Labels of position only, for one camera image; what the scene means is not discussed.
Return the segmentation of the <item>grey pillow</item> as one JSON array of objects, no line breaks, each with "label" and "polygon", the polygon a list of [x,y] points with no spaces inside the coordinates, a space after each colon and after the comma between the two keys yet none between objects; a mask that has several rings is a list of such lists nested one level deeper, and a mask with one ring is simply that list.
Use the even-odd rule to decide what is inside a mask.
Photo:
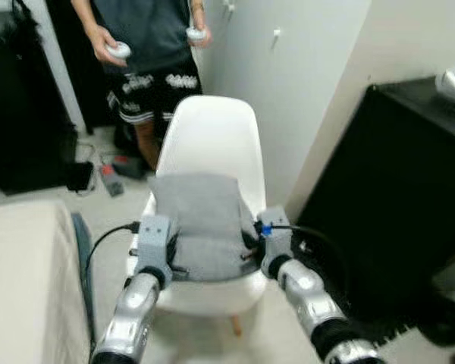
[{"label": "grey pillow", "polygon": [[261,265],[243,264],[243,225],[254,221],[237,179],[224,174],[163,174],[149,183],[155,213],[181,228],[178,252],[169,263],[190,273],[173,273],[175,281],[221,282],[255,273]]}]

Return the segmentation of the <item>white plastic shell chair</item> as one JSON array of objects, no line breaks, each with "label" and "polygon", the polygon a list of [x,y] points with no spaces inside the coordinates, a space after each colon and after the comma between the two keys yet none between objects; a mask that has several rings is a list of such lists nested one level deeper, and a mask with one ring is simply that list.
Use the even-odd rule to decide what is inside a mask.
[{"label": "white plastic shell chair", "polygon": [[[243,200],[256,216],[265,211],[265,168],[256,115],[247,102],[216,95],[194,95],[174,112],[162,146],[157,174],[211,173],[234,177]],[[157,215],[150,191],[142,216]],[[137,266],[137,234],[131,241],[127,271]],[[265,294],[261,269],[232,281],[175,281],[159,294],[159,311],[188,318],[220,319],[235,336],[243,333],[242,315]]]}]

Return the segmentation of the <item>person's left hand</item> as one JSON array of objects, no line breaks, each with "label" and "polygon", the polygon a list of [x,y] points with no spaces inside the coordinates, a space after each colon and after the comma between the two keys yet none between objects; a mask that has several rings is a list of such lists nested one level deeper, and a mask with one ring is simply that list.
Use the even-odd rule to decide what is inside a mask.
[{"label": "person's left hand", "polygon": [[212,34],[208,30],[207,23],[203,18],[194,17],[190,26],[185,30],[188,42],[196,48],[207,48]]}]

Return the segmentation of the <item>person's right hand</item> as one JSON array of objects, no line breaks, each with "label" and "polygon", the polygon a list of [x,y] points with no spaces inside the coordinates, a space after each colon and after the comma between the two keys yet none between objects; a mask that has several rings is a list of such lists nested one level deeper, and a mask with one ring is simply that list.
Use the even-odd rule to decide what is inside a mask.
[{"label": "person's right hand", "polygon": [[96,22],[93,22],[91,25],[86,25],[84,30],[93,47],[93,54],[100,62],[121,68],[127,66],[126,60],[114,58],[112,53],[110,53],[110,49],[116,49],[119,45],[104,27],[100,27]]}]

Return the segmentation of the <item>red and black device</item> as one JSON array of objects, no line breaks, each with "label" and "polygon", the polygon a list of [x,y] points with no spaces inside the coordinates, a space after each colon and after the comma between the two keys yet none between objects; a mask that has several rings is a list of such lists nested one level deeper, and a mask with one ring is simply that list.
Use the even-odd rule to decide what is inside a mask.
[{"label": "red and black device", "polygon": [[112,156],[109,161],[116,174],[128,177],[128,179],[144,180],[149,170],[145,161],[136,156],[116,155]]}]

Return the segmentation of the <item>small black box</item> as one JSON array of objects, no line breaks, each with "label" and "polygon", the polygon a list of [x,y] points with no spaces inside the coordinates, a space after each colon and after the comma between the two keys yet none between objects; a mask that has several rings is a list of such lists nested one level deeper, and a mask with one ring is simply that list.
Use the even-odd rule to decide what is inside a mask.
[{"label": "small black box", "polygon": [[64,171],[64,183],[68,191],[89,192],[95,188],[95,164],[91,161],[67,163]]}]

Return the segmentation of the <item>black foam floor mat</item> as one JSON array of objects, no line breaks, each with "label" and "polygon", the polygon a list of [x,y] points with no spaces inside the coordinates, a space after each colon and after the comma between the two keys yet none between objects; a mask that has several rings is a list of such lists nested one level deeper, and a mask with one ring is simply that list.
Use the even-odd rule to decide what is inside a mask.
[{"label": "black foam floor mat", "polygon": [[418,330],[415,313],[425,295],[445,296],[427,278],[393,282],[390,278],[377,277],[374,270],[343,256],[329,240],[297,233],[291,249],[294,257],[324,278],[327,291],[349,316],[352,325],[378,346],[407,331]]}]

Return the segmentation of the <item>black low cabinet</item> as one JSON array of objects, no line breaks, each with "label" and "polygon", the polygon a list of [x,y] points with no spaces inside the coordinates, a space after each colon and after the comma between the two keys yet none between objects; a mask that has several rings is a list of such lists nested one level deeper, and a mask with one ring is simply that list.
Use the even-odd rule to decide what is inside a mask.
[{"label": "black low cabinet", "polygon": [[455,105],[431,77],[366,88],[297,222],[334,243],[352,318],[417,309],[455,260]]}]

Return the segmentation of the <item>white wardrobe with knobs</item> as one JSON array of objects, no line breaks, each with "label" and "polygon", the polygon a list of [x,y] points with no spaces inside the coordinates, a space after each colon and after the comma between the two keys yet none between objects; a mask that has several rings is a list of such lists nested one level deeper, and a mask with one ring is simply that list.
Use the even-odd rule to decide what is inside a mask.
[{"label": "white wardrobe with knobs", "polygon": [[205,94],[247,102],[266,202],[295,216],[298,177],[372,0],[201,0],[211,39],[196,52]]}]

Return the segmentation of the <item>cream bed sheet mattress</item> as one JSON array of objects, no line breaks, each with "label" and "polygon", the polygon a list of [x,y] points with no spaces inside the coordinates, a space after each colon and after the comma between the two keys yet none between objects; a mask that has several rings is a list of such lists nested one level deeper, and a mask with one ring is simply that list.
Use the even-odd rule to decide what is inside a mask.
[{"label": "cream bed sheet mattress", "polygon": [[57,200],[0,205],[0,364],[91,355],[71,213]]}]

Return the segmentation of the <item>tall black furniture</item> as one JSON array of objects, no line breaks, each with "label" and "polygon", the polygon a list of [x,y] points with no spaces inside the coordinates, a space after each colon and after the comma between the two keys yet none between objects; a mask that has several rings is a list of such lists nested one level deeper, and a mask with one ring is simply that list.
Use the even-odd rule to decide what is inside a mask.
[{"label": "tall black furniture", "polygon": [[76,131],[49,66],[38,22],[24,0],[0,6],[0,191],[62,187]]}]

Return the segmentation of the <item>black round floor object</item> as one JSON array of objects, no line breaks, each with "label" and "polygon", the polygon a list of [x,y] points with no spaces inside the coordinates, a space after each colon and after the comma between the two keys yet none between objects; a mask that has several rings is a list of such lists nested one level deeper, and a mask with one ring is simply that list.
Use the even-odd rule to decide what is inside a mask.
[{"label": "black round floor object", "polygon": [[415,317],[426,340],[439,347],[455,346],[455,301],[439,293],[425,295]]}]

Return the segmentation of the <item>person in dark shirt shorts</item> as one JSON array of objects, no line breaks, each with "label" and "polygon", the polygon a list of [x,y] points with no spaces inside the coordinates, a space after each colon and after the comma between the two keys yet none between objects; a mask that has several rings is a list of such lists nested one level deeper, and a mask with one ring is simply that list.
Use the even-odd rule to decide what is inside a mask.
[{"label": "person in dark shirt shorts", "polygon": [[157,169],[164,135],[182,100],[202,93],[199,67],[185,34],[189,0],[92,0],[96,20],[133,49],[124,68],[102,64],[106,102],[133,128],[135,143]]}]

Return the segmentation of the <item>grey power strip red switch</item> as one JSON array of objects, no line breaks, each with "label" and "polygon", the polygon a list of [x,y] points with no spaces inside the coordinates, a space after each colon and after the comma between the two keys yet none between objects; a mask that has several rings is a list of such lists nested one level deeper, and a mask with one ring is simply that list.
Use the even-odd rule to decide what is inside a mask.
[{"label": "grey power strip red switch", "polygon": [[119,174],[109,164],[99,166],[99,176],[110,197],[118,197],[124,194],[124,185],[121,184]]}]

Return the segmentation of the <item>teal upholstered bed frame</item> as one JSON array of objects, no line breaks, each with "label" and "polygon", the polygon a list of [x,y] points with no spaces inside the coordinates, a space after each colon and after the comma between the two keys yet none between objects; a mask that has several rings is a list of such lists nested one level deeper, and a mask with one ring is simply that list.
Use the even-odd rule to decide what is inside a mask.
[{"label": "teal upholstered bed frame", "polygon": [[86,329],[88,329],[88,339],[91,344],[91,350],[96,345],[96,311],[95,311],[95,289],[89,287],[88,268],[89,263],[86,260],[92,252],[91,232],[89,232],[88,225],[82,218],[79,212],[71,212],[69,214],[73,225],[73,233],[76,240],[77,247],[77,263],[79,266],[79,279],[80,287],[82,289],[84,299],[84,309],[86,313]]}]

